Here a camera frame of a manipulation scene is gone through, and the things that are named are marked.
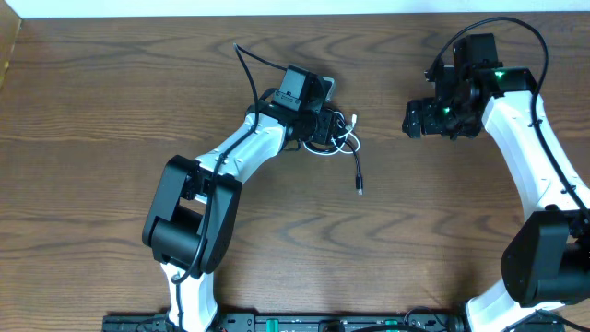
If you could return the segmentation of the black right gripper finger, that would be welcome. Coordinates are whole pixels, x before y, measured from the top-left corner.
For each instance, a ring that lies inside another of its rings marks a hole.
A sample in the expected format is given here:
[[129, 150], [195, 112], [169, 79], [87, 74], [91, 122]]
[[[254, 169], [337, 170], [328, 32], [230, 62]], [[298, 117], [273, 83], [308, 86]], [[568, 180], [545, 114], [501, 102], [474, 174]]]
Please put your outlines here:
[[420, 120], [412, 120], [406, 117], [402, 123], [402, 132], [407, 134], [410, 138], [421, 137], [421, 122]]
[[422, 100], [412, 100], [407, 103], [406, 118], [409, 121], [419, 121], [422, 114]]

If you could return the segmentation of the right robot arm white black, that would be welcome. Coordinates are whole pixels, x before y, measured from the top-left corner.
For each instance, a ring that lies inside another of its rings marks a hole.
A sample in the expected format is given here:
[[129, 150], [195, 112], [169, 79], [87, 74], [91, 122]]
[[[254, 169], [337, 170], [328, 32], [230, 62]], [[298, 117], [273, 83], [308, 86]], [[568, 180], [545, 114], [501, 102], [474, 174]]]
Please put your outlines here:
[[526, 67], [506, 67], [491, 33], [453, 44], [452, 65], [426, 75], [432, 98], [407, 103], [411, 138], [490, 134], [520, 196], [525, 223], [501, 258], [501, 279], [470, 299], [452, 328], [551, 328], [554, 310], [589, 297], [589, 188], [569, 162]]

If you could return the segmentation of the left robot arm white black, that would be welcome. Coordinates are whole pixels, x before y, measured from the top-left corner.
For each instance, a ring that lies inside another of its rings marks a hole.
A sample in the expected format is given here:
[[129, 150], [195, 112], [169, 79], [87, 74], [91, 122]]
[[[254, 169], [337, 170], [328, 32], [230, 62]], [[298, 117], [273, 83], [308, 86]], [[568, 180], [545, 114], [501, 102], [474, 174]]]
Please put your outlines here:
[[142, 242], [169, 281], [171, 330], [212, 327], [218, 313], [214, 271], [229, 248], [243, 185], [290, 141], [336, 138], [336, 114], [328, 106], [335, 86], [331, 77], [289, 65], [280, 87], [255, 96], [242, 125], [219, 146], [166, 163]]

